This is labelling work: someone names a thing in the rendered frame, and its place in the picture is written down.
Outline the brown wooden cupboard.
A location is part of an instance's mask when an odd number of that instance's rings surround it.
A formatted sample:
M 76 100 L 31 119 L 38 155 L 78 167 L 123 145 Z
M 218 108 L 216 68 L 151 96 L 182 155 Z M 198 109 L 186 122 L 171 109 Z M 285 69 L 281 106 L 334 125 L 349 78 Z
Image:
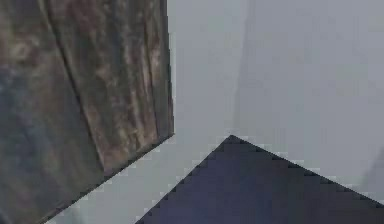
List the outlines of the brown wooden cupboard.
M 0 0 L 0 224 L 45 224 L 173 133 L 167 0 Z

